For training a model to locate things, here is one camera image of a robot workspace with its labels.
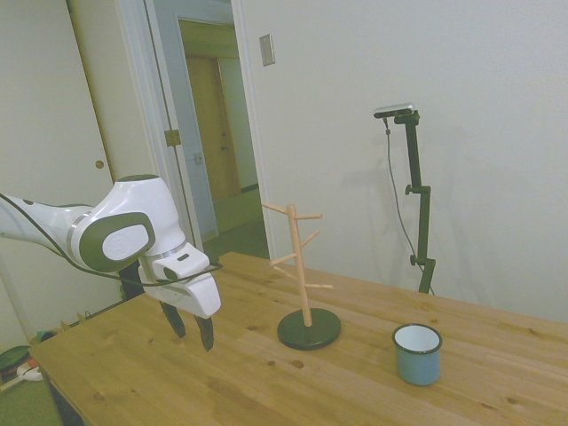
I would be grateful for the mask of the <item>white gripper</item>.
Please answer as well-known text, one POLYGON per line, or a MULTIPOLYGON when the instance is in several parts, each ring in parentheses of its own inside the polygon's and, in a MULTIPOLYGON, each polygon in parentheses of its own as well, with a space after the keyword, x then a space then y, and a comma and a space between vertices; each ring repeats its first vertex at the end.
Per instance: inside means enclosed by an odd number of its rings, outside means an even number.
POLYGON ((144 286, 144 290, 149 296, 160 300, 163 313, 177 337, 185 336, 185 324, 178 313, 178 309, 181 309, 195 315, 205 351, 213 348, 214 326, 210 317, 219 310, 221 300, 209 268, 201 270, 201 275, 191 280, 157 287, 144 286))

